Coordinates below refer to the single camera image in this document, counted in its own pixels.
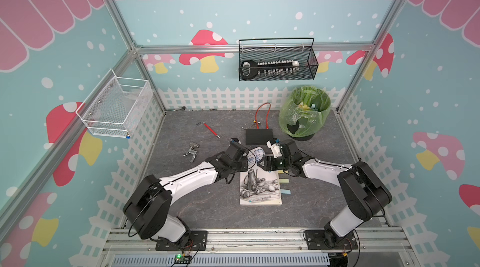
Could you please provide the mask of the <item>sketch drawing book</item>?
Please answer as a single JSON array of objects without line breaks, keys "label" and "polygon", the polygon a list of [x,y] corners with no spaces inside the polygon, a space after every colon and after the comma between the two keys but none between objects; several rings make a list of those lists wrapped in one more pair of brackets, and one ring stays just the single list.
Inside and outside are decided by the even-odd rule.
[{"label": "sketch drawing book", "polygon": [[261,147],[248,152],[248,170],[240,175],[239,203],[241,206],[280,206],[282,204],[278,174],[266,172],[257,165],[265,155]]}]

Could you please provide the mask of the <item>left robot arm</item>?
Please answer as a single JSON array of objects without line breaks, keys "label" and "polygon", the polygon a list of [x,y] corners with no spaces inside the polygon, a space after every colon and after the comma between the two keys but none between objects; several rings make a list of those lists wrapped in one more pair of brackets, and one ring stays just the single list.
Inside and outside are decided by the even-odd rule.
[{"label": "left robot arm", "polygon": [[170,215],[170,207],[195,190],[225,180],[248,170],[251,151],[237,140],[231,140],[226,151],[207,158],[197,167],[169,177],[149,175],[142,179],[123,208],[131,223],[129,237],[142,240],[163,238],[177,243],[188,236],[189,228],[178,217]]}]

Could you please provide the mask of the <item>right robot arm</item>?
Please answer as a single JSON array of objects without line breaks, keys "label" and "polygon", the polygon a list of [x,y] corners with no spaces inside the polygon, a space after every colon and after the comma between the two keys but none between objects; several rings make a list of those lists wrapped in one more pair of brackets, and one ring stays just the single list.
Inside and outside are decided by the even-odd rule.
[{"label": "right robot arm", "polygon": [[321,161],[301,151],[293,140],[269,141],[267,147],[271,153],[256,160],[264,171],[287,171],[294,177],[320,180],[341,188],[346,206],[324,227],[330,245],[347,237],[393,200],[390,191],[364,161],[354,164]]}]

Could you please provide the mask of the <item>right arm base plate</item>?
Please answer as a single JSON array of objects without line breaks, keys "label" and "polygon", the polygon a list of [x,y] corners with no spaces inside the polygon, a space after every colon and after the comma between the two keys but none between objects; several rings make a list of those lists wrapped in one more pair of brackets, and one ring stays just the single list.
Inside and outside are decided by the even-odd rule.
[{"label": "right arm base plate", "polygon": [[337,237],[331,230],[305,230],[303,232],[303,238],[308,250],[338,250],[350,252],[359,248],[354,231],[349,232],[345,237]]}]

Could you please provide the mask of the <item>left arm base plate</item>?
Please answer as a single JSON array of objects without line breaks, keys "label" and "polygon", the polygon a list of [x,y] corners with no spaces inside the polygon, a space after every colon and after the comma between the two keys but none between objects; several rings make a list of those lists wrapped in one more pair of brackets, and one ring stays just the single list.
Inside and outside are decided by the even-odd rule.
[{"label": "left arm base plate", "polygon": [[155,240],[155,250],[158,252],[167,251],[205,251],[208,239],[208,231],[187,231],[177,242],[170,242],[166,238]]}]

